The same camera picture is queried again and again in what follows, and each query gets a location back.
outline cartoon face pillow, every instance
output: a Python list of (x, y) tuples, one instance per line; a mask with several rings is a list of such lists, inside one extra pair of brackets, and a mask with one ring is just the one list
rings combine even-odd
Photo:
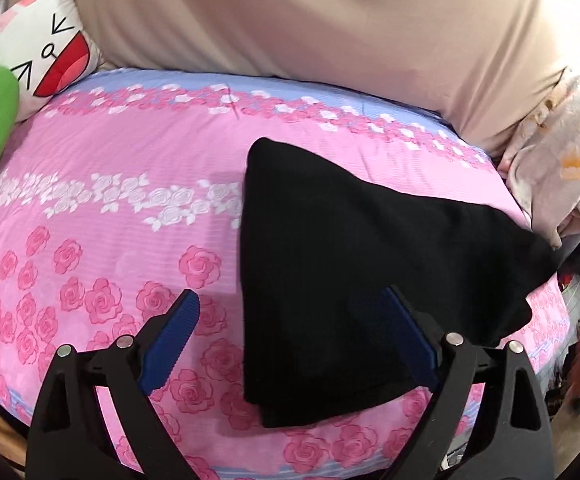
[(19, 81), (17, 121), (101, 64), (74, 0), (21, 0), (0, 16), (0, 65)]

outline pink tongue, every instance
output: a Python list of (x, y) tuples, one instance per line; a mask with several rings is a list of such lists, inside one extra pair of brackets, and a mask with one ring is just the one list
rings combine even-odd
[(69, 85), (74, 83), (81, 74), (83, 74), (87, 67), (88, 58), (88, 55), (80, 57), (65, 71), (65, 74), (63, 74), (58, 82), (58, 88), (56, 89), (57, 92), (67, 88)]

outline crumpled blanket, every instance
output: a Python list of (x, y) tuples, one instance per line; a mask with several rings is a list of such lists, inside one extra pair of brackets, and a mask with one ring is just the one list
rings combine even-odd
[(518, 124), (497, 168), (532, 230), (558, 248), (580, 233), (580, 68)]

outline mattress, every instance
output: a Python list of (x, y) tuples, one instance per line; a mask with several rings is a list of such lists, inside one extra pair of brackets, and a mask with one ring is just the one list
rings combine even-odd
[[(0, 403), (29, 423), (58, 346), (105, 348), (184, 288), (201, 318), (151, 401), (202, 480), (349, 478), (386, 467), (430, 398), (400, 399), (309, 428), (265, 430), (243, 399), (237, 235), (246, 154), (289, 142), (392, 189), (497, 207), (527, 224), (487, 156), (433, 114), (317, 84), (116, 70), (55, 97), (0, 161)], [(513, 335), (550, 370), (568, 332), (553, 277)], [(457, 430), (474, 423), (476, 385)], [(119, 458), (137, 468), (109, 394)]]

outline bed sheet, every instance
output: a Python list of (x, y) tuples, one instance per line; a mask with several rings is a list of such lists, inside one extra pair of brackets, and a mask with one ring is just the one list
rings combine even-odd
[[(387, 466), (419, 421), (417, 389), (371, 410), (265, 430), (243, 399), (237, 278), (241, 183), (259, 137), (325, 156), (402, 192), (485, 203), (526, 222), (487, 156), (431, 114), (343, 89), (274, 79), (117, 70), (55, 97), (0, 161), (0, 403), (30, 421), (58, 346), (108, 346), (163, 313), (184, 288), (201, 319), (151, 396), (201, 480), (349, 478)], [(528, 297), (513, 337), (535, 370), (568, 331), (556, 279)], [(459, 436), (471, 427), (475, 386)], [(103, 413), (137, 466), (109, 395)]]

